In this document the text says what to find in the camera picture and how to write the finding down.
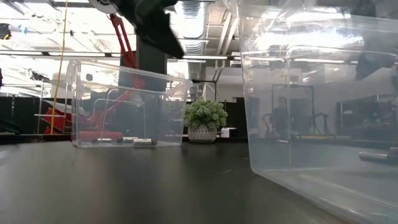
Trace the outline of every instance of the green succulent plant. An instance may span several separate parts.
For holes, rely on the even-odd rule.
[[[186,107],[184,124],[193,129],[199,128],[200,125],[215,129],[226,125],[227,116],[222,103],[200,99]]]

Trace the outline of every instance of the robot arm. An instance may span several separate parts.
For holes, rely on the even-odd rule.
[[[119,13],[136,29],[139,38],[165,54],[182,58],[183,49],[170,28],[170,14],[164,9],[177,0],[89,0],[99,11]]]

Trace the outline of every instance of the yellow cable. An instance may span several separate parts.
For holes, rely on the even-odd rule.
[[[7,40],[8,34],[6,34],[5,38],[3,40]],[[2,44],[0,44],[0,47],[2,47]]]
[[[52,114],[51,114],[51,134],[53,134],[53,131],[54,131],[55,105],[57,104],[57,94],[58,94],[58,87],[60,85],[60,79],[61,79],[63,52],[65,51],[65,34],[67,33],[67,14],[68,14],[67,10],[68,10],[68,0],[65,1],[65,18],[63,19],[62,53],[61,53],[61,61],[60,61],[60,70],[58,71],[57,86],[55,87],[54,102],[53,102]]]

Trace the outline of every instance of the ceiling duct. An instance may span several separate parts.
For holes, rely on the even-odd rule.
[[[179,1],[175,5],[175,11],[182,18],[184,25],[183,29],[178,32],[184,38],[191,39],[182,44],[187,55],[203,55],[205,53],[205,42],[200,39],[205,34],[207,5],[208,3],[200,1]],[[188,78],[190,80],[205,80],[205,63],[189,62]],[[194,100],[201,95],[202,91],[203,85],[194,85],[189,91],[190,96],[188,97]]]

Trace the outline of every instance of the white pot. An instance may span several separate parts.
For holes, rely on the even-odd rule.
[[[211,143],[217,138],[217,129],[208,129],[205,125],[199,128],[188,128],[188,138],[195,143]]]

